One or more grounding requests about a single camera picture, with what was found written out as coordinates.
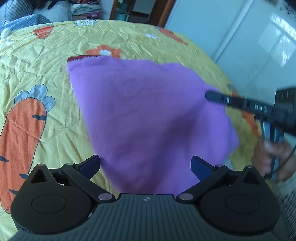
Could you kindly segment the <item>person's right hand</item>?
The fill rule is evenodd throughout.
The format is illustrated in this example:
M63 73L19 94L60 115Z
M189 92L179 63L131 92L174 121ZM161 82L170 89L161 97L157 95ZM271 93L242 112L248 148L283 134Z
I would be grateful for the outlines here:
M288 142L271 143L258 137L252 165L257 169L262 177L271 172L272 156L280 158L280 170L278 171L277 181L286 181L295 173L295 153L292 155L292 147Z

